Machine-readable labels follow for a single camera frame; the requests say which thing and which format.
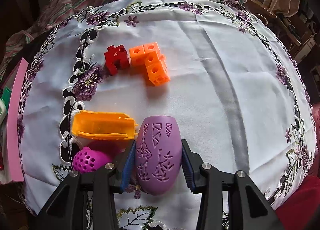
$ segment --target purple vase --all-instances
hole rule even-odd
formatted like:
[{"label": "purple vase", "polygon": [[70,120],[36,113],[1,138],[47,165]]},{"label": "purple vase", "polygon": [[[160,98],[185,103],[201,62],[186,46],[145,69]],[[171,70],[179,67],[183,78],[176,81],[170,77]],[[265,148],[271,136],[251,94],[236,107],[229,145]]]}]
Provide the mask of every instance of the purple vase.
[{"label": "purple vase", "polygon": [[144,119],[136,143],[135,165],[143,190],[161,195],[169,190],[179,173],[182,155],[178,124],[171,116]]}]

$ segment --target yellow container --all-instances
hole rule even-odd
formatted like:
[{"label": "yellow container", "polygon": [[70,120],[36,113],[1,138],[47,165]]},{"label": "yellow container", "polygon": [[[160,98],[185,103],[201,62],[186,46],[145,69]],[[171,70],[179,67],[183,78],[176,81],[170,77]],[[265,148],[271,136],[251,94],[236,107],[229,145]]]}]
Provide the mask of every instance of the yellow container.
[{"label": "yellow container", "polygon": [[132,140],[138,134],[136,126],[125,113],[81,110],[74,115],[72,134],[95,140]]}]

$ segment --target metal screw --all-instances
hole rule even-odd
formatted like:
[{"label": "metal screw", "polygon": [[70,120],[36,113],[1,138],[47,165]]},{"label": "metal screw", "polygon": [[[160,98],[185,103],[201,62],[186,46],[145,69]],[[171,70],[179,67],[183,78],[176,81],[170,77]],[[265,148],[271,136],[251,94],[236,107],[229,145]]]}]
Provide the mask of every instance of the metal screw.
[{"label": "metal screw", "polygon": [[201,167],[204,169],[210,169],[211,165],[209,163],[202,163]]},{"label": "metal screw", "polygon": [[106,165],[104,165],[104,167],[105,167],[106,169],[113,169],[115,166],[114,166],[113,163],[107,163]]},{"label": "metal screw", "polygon": [[76,171],[76,170],[73,170],[73,171],[70,172],[70,176],[71,176],[71,177],[76,177],[76,176],[78,176],[78,174],[79,174],[79,173],[78,173],[78,171]]},{"label": "metal screw", "polygon": [[238,174],[239,177],[245,177],[245,172],[242,171],[242,170],[239,170],[239,171],[237,172],[237,174]]}]

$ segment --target pink perforated ball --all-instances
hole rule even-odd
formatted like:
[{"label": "pink perforated ball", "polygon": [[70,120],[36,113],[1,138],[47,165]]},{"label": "pink perforated ball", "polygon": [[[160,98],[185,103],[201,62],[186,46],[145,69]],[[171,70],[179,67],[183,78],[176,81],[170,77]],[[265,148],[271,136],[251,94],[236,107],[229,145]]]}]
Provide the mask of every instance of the pink perforated ball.
[{"label": "pink perforated ball", "polygon": [[73,168],[82,174],[96,171],[109,162],[112,162],[110,155],[84,147],[74,156]]}]

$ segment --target pink board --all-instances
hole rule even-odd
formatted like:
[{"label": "pink board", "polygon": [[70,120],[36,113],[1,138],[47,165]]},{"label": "pink board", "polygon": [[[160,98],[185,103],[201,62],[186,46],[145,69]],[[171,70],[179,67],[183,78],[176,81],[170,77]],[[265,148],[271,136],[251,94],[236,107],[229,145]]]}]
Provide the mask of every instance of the pink board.
[{"label": "pink board", "polygon": [[19,158],[18,147],[18,112],[21,89],[28,68],[28,62],[21,59],[16,68],[12,71],[9,78],[4,83],[12,90],[6,126],[2,124],[3,128],[3,146],[2,155],[4,160],[4,170],[1,172],[0,184],[7,184],[10,182],[24,181],[22,169]]}]

